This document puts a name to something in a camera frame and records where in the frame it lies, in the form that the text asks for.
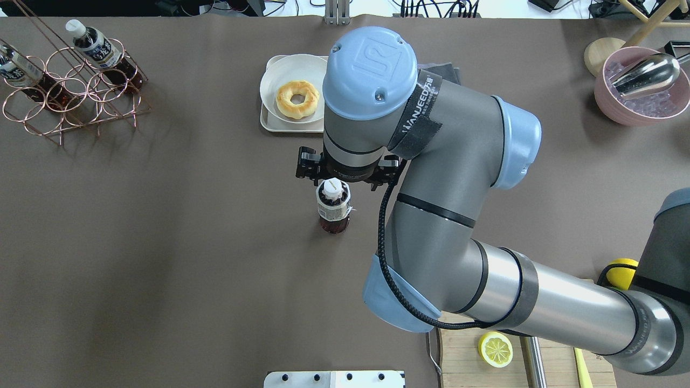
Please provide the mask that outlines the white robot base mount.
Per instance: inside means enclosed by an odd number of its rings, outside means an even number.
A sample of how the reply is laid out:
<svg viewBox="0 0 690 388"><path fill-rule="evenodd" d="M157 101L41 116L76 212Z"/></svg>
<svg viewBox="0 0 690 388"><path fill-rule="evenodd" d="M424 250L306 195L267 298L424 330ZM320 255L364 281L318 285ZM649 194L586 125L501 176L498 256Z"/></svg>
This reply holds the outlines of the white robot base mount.
<svg viewBox="0 0 690 388"><path fill-rule="evenodd" d="M274 371L264 378L264 387L406 387L404 371L327 370Z"/></svg>

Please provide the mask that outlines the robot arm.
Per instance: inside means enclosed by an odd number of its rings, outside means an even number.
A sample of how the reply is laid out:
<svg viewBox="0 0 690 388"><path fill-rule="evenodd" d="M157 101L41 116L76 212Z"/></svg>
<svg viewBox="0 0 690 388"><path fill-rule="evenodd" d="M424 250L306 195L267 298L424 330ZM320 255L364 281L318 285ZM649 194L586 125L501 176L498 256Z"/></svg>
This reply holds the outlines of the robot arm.
<svg viewBox="0 0 690 388"><path fill-rule="evenodd" d="M630 287L616 290L472 238L488 191L514 187L536 158L532 113L418 68L379 26L335 42L321 97L323 153L300 148L296 176L389 184L363 290L381 320L542 337L641 375L688 372L688 188L665 198Z"/></svg>

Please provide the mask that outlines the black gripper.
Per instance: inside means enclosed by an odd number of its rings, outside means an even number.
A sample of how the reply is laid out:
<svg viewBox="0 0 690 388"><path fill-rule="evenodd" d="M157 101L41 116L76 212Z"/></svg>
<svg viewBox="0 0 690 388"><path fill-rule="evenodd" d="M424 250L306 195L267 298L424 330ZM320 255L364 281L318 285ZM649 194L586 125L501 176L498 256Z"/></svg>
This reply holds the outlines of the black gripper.
<svg viewBox="0 0 690 388"><path fill-rule="evenodd" d="M321 153L309 147L300 147L298 162L296 163L296 178L308 178L315 186L320 180L337 178L343 182L365 182L371 185L371 190L389 184L394 175L399 172L402 158L395 155L385 155L371 164L352 167L338 162L325 149Z"/></svg>

